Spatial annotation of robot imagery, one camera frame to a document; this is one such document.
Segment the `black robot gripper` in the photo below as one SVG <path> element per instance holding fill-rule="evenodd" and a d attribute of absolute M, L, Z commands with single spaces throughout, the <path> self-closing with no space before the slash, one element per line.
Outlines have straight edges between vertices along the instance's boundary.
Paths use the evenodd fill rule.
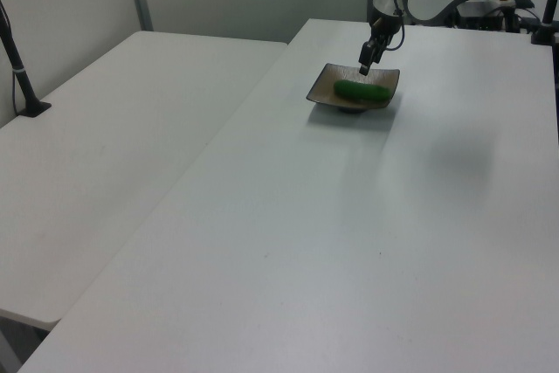
<path fill-rule="evenodd" d="M 388 44 L 402 27 L 402 18 L 399 16 L 386 16 L 381 14 L 379 17 L 373 17 L 370 29 L 370 40 L 362 45 L 359 56 L 361 75 L 368 75 L 371 66 L 379 64 L 383 54 L 388 48 Z"/>

